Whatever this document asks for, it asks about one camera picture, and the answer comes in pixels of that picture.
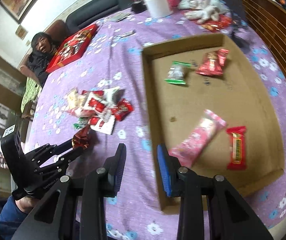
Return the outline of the blue sleeve left forearm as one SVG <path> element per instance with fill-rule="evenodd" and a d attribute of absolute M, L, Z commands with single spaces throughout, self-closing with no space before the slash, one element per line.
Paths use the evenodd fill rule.
<path fill-rule="evenodd" d="M 10 196 L 0 212 L 0 236 L 2 239 L 12 239 L 17 228 L 28 215 L 18 209 L 15 201 L 13 196 Z"/>

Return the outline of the person's left hand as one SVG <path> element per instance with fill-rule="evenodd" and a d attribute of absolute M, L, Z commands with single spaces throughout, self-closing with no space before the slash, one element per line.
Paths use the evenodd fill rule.
<path fill-rule="evenodd" d="M 21 212 L 29 214 L 38 202 L 39 200 L 36 198 L 23 197 L 20 200 L 16 200 L 15 204 Z"/>

